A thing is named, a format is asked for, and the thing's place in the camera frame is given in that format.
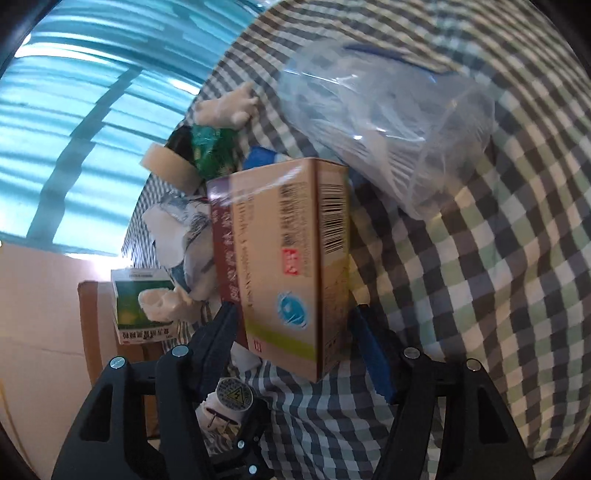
warning label sticker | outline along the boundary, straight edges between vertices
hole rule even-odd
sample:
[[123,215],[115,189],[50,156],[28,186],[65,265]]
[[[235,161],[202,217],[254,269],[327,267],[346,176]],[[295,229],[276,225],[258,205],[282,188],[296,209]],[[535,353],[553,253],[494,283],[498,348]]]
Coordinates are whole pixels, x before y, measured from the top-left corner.
[[216,389],[220,402],[232,410],[246,410],[252,405],[252,390],[236,378],[225,378]]

green box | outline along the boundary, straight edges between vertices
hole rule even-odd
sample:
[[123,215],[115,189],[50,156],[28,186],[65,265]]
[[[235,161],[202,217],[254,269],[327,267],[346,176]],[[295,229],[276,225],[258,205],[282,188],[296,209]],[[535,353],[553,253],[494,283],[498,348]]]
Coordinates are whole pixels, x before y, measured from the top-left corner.
[[177,321],[152,322],[139,305],[138,296],[152,288],[174,289],[174,285],[163,268],[125,268],[111,270],[113,283],[113,308],[115,328],[119,343],[161,342],[177,337]]

checkered cloth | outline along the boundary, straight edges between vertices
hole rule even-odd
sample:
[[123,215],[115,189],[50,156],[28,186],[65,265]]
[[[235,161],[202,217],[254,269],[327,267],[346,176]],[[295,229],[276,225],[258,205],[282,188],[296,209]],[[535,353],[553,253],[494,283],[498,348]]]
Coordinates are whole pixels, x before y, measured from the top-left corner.
[[[196,102],[246,80],[261,99],[238,134],[292,157],[316,155],[285,123],[280,71],[321,37],[393,47],[488,89],[496,130],[467,188],[425,223],[352,173],[350,288],[408,345],[436,360],[480,360],[533,458],[571,451],[591,388],[591,82],[568,44],[526,0],[284,1],[226,52]],[[186,122],[191,123],[193,106]],[[155,265],[141,213],[166,186],[150,178],[124,253]],[[271,402],[262,441],[278,478],[369,479],[395,410],[374,393],[355,348],[311,384],[265,362],[246,374]],[[436,412],[425,464],[434,476]]]

blue circular logo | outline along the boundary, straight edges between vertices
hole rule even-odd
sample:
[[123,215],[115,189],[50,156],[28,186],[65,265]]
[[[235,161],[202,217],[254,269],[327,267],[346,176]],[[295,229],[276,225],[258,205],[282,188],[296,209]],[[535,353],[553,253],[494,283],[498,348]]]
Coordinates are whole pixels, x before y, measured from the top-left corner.
[[277,313],[283,323],[294,327],[305,328],[308,325],[306,309],[301,300],[291,292],[281,293],[277,302]]

barcode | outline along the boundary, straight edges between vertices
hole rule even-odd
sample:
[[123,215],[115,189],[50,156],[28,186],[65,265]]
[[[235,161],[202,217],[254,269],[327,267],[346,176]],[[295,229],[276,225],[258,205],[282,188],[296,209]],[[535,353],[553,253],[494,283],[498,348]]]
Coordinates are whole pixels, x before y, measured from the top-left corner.
[[324,254],[345,247],[345,189],[342,185],[320,185]]

